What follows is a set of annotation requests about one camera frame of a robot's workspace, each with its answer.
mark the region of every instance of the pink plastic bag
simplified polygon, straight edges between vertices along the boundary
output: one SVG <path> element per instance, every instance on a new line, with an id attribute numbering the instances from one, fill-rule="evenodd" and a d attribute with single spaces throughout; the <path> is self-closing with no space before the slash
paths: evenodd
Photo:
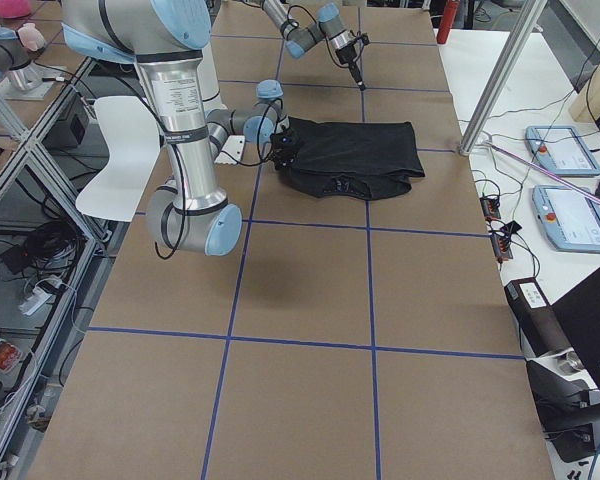
<path id="1" fill-rule="evenodd" d="M 31 13 L 29 0 L 0 0 L 0 16 L 2 18 L 24 17 Z"/>

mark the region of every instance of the black cloth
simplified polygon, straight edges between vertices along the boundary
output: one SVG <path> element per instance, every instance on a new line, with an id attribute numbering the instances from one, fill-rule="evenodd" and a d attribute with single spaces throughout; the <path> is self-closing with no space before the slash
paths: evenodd
<path id="1" fill-rule="evenodd" d="M 424 177 L 411 123 L 315 123 L 289 118 L 302 146 L 280 168 L 291 185 L 315 197 L 347 195 L 365 200 L 411 190 Z"/>

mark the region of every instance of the red object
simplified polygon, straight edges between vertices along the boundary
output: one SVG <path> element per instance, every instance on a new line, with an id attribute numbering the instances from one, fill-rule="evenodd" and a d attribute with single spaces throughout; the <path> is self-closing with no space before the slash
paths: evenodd
<path id="1" fill-rule="evenodd" d="M 438 36 L 436 37 L 439 45 L 444 45 L 447 43 L 449 31 L 451 30 L 453 21 L 456 19 L 458 5 L 460 5 L 460 0 L 447 0 L 447 4 L 444 6 L 442 20 L 440 21 L 440 26 L 438 27 Z"/>

